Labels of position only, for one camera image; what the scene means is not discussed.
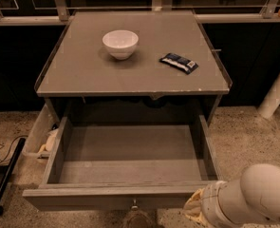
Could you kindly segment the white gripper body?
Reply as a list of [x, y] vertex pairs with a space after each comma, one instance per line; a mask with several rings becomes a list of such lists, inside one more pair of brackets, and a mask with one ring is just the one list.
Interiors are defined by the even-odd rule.
[[216, 181], [206, 186], [201, 198], [201, 211], [209, 228], [239, 228], [236, 223], [240, 202], [240, 181]]

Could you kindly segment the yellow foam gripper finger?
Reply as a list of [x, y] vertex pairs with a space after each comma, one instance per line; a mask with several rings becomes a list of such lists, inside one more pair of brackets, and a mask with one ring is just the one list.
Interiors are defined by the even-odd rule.
[[185, 202], [183, 213], [185, 217], [204, 228], [214, 228], [202, 212], [202, 197], [204, 189], [197, 189], [194, 194]]

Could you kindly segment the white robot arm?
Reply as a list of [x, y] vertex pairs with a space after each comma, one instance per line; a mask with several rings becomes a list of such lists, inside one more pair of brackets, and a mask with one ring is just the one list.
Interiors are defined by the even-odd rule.
[[204, 228], [280, 228], [280, 73], [259, 107], [217, 110], [212, 137], [224, 179], [195, 191], [185, 216]]

